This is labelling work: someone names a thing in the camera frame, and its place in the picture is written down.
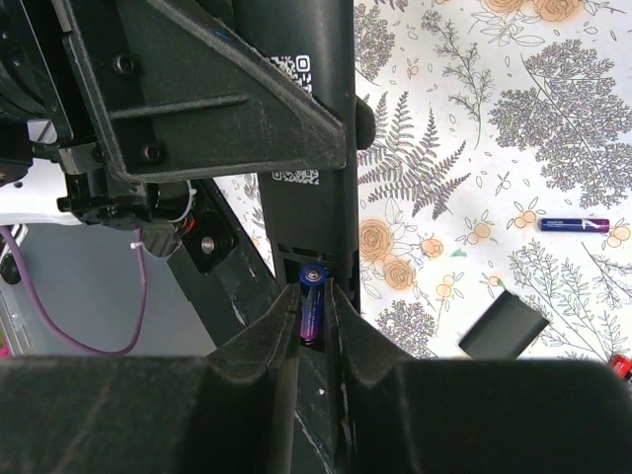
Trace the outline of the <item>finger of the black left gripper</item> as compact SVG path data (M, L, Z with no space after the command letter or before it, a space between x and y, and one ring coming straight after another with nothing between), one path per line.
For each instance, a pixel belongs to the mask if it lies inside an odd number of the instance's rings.
M369 148L375 139L375 115L360 97L355 97L355 147Z

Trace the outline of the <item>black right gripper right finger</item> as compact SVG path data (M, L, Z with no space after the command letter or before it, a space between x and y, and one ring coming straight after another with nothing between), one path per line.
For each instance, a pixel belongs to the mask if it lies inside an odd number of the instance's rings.
M587 360L416 359L325 286L339 473L627 473L631 397Z

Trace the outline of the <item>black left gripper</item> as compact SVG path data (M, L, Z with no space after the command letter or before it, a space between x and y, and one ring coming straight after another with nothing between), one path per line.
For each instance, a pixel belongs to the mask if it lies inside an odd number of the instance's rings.
M61 212L139 226L153 189L130 183L287 165L280 128L302 104L297 86L198 3L72 1L68 32L64 13L29 3L29 61L64 172Z

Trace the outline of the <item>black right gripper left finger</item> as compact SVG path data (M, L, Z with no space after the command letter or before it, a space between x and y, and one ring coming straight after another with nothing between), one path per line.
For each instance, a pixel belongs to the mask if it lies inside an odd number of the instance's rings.
M300 290L203 357L1 363L5 473L286 473Z

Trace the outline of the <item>black battery cover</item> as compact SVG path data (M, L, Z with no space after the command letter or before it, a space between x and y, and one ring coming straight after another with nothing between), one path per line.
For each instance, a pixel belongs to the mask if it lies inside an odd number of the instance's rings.
M458 346L473 359L516 359L548 325L547 318L505 290Z

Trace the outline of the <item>blue purple battery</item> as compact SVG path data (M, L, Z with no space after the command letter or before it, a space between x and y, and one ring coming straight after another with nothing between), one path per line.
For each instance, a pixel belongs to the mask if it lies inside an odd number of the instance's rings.
M300 338L306 346L316 343L321 336L326 280L327 270L319 264L306 265L299 274L301 290Z
M543 232L581 232L604 234L610 230L608 219L542 218L538 223Z

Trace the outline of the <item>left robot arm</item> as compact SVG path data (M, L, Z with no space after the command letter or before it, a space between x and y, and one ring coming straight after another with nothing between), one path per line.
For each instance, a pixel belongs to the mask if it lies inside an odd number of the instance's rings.
M1 5L2 183L24 178L36 148L27 124L48 119L43 148L71 186L60 208L88 223L178 222L195 180L302 165L336 169L375 134L291 83L230 29L228 1L71 1L64 31L49 1Z

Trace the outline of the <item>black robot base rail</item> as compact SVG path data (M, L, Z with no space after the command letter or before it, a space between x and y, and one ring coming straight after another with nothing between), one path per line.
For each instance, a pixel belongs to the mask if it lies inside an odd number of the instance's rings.
M201 323L217 347L221 347L264 315L280 294L270 269L256 250L237 216L213 180L195 183L197 202L207 205L212 224L204 228L217 238L229 231L233 247L214 267L202 272L191 242L201 246L202 234L192 237L168 259L179 287L193 305ZM294 416L291 471L333 473L330 399L325 355L300 350L297 377L297 408Z

